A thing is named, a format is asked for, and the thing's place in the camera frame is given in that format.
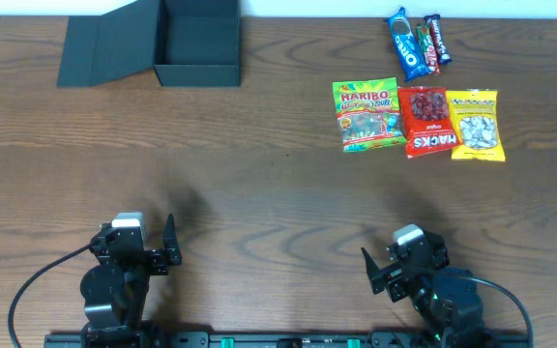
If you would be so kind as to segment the red Hacks candy bag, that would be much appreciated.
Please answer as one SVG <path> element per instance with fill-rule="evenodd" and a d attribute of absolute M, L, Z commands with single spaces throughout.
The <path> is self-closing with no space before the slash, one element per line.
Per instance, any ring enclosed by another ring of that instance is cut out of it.
<path fill-rule="evenodd" d="M 398 88 L 407 158 L 451 150 L 460 144 L 450 120 L 446 92 L 445 87 Z"/>

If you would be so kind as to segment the green Haribo gummy bag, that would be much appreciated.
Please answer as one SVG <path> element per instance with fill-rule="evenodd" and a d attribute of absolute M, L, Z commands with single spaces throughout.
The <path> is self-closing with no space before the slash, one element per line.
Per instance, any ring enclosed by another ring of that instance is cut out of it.
<path fill-rule="evenodd" d="M 403 145 L 395 77 L 333 83 L 344 153 Z"/>

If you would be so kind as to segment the yellow seeds snack bag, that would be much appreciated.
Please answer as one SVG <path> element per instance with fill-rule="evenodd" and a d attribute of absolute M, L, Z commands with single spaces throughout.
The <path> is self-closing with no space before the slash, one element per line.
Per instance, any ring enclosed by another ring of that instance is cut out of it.
<path fill-rule="evenodd" d="M 452 160 L 505 162 L 497 122 L 496 90 L 447 90 L 450 120 L 460 144 Z"/>

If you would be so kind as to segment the black gift box with lid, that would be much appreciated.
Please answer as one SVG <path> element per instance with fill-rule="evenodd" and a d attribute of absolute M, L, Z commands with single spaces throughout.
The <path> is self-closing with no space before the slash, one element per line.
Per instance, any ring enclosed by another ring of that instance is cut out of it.
<path fill-rule="evenodd" d="M 137 0 L 69 18 L 57 85 L 92 87 L 152 69 L 163 87 L 241 84 L 239 0 Z"/>

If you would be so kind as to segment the blue Oreo cookie pack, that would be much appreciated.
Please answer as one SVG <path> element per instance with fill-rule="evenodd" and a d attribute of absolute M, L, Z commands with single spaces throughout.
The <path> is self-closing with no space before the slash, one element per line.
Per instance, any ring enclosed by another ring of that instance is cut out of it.
<path fill-rule="evenodd" d="M 389 26 L 405 81 L 409 82 L 430 74 L 423 52 L 406 16 L 405 8 L 400 7 L 395 14 L 385 19 L 385 22 Z"/>

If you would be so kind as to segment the dark blue Dairy Milk bar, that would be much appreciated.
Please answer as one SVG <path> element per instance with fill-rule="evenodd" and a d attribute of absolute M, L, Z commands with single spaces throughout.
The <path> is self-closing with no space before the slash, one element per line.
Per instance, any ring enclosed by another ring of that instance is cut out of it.
<path fill-rule="evenodd" d="M 438 63 L 440 65 L 447 65 L 452 62 L 452 57 L 443 41 L 440 19 L 440 14 L 430 14 L 424 17 L 425 24 L 429 27 L 430 35 L 436 48 Z"/>

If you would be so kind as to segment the red green chocolate bar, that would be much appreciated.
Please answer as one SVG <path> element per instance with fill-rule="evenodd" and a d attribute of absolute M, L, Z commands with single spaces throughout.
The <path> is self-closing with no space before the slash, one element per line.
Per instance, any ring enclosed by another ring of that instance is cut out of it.
<path fill-rule="evenodd" d="M 439 75 L 440 69 L 437 60 L 437 52 L 429 28 L 419 23 L 416 27 L 416 32 L 427 67 L 432 74 Z"/>

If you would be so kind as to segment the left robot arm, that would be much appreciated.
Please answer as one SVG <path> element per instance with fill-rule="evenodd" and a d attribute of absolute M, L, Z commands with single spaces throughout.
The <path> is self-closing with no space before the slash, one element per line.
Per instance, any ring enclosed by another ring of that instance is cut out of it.
<path fill-rule="evenodd" d="M 182 263 L 174 216 L 166 219 L 161 248 L 147 249 L 143 214 L 120 213 L 104 223 L 89 250 L 99 265 L 80 283 L 88 319 L 83 347 L 167 347 L 165 333 L 143 319 L 150 278 Z"/>

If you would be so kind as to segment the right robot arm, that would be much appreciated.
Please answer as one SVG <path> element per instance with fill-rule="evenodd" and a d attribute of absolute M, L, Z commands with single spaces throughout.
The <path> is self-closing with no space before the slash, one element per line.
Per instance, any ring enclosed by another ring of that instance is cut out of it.
<path fill-rule="evenodd" d="M 472 274 L 452 268 L 442 236 L 415 224 L 397 230 L 387 246 L 393 263 L 380 268 L 363 249 L 373 294 L 408 299 L 441 347 L 496 347 L 484 325 L 484 305 Z"/>

